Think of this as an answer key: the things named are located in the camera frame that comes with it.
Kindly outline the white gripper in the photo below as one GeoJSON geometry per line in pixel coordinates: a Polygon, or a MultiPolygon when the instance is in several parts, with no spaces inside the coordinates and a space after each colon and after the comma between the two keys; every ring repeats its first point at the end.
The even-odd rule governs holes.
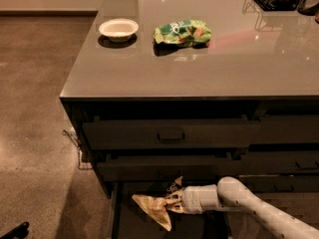
{"type": "Polygon", "coordinates": [[[188,186],[168,194],[165,199],[181,199],[180,205],[168,205],[166,209],[181,214],[202,214],[205,211],[220,210],[221,203],[217,194],[217,186],[188,186]]]}

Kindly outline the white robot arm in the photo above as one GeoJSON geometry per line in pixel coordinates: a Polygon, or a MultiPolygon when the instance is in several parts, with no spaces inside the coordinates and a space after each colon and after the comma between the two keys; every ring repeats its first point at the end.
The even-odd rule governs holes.
{"type": "Polygon", "coordinates": [[[177,213],[244,212],[277,239],[319,239],[318,229],[265,202],[233,177],[223,177],[211,185],[187,186],[166,199],[168,209],[177,213]]]}

